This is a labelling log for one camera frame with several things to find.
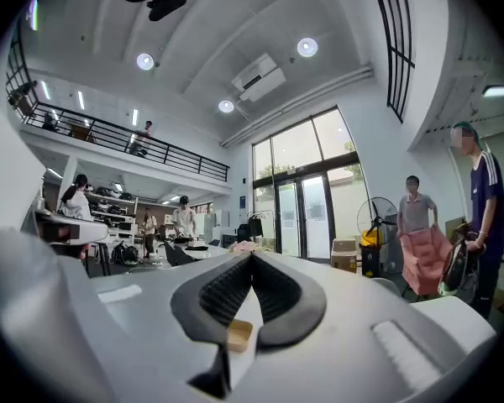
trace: glass door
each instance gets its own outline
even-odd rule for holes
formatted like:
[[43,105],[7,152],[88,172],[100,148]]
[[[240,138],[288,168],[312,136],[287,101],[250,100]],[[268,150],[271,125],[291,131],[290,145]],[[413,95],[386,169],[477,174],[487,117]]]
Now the glass door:
[[277,252],[291,257],[301,256],[301,236],[299,209],[297,207],[297,184],[285,182],[276,187],[278,219],[276,226],[279,238],[276,238]]
[[302,185],[303,220],[308,259],[317,262],[330,260],[331,228],[329,226],[324,176],[300,181]]

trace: white pillar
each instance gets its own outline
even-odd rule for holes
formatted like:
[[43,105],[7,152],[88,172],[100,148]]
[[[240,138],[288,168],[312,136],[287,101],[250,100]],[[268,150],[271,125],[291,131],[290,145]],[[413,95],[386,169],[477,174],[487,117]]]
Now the white pillar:
[[60,194],[58,194],[58,204],[56,205],[56,211],[60,208],[61,197],[67,191],[71,185],[73,185],[73,181],[75,180],[76,166],[78,165],[78,160],[75,156],[71,155],[67,159],[66,171],[64,171],[64,177],[61,180],[60,185]]

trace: door frame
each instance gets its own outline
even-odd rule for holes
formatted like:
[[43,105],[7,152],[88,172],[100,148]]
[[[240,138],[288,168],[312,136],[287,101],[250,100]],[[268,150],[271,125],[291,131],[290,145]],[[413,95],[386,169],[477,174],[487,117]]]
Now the door frame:
[[304,202],[304,190],[302,189],[302,183],[308,179],[313,179],[321,177],[323,181],[323,191],[325,194],[325,207],[327,209],[327,224],[328,224],[328,250],[331,251],[333,247],[333,241],[336,237],[336,226],[334,222],[334,209],[332,202],[332,194],[330,191],[330,184],[328,183],[328,174],[326,171],[311,174],[311,175],[299,175],[291,179],[285,179],[283,181],[277,181],[274,184],[275,192],[275,248],[278,254],[282,253],[282,210],[280,209],[280,186],[295,184],[295,198],[296,198],[296,209],[297,209],[297,228],[299,237],[299,258],[309,259],[316,263],[327,264],[330,259],[316,259],[308,257],[308,236],[307,236],[307,218],[306,218],[306,204]]

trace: black metal railing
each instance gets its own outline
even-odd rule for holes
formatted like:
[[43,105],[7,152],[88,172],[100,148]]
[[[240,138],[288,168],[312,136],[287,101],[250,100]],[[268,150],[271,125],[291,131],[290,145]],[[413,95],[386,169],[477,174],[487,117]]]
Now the black metal railing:
[[121,127],[62,107],[39,102],[32,114],[24,117],[23,122],[219,181],[228,180],[229,167],[227,165],[162,140],[144,137],[140,131]]
[[388,98],[386,105],[403,123],[411,70],[412,26],[408,0],[377,0],[383,18],[388,51]]
[[24,60],[20,28],[17,28],[8,56],[6,91],[9,104],[24,124],[80,139],[125,154],[228,181],[229,166],[161,140],[142,136],[139,131],[42,103],[33,87]]

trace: black hair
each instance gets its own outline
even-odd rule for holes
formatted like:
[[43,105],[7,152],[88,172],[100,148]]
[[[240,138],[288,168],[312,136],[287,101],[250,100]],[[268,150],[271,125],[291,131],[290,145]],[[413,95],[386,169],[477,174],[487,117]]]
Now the black hair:
[[407,182],[409,182],[409,181],[414,181],[417,183],[418,186],[420,186],[420,180],[415,175],[410,175],[407,178]]
[[71,185],[69,188],[67,188],[67,191],[64,192],[64,195],[61,197],[61,200],[66,203],[68,200],[73,198],[73,196],[76,193],[76,190],[80,186],[85,186],[87,185],[87,176],[86,175],[77,175],[75,179],[75,185]]

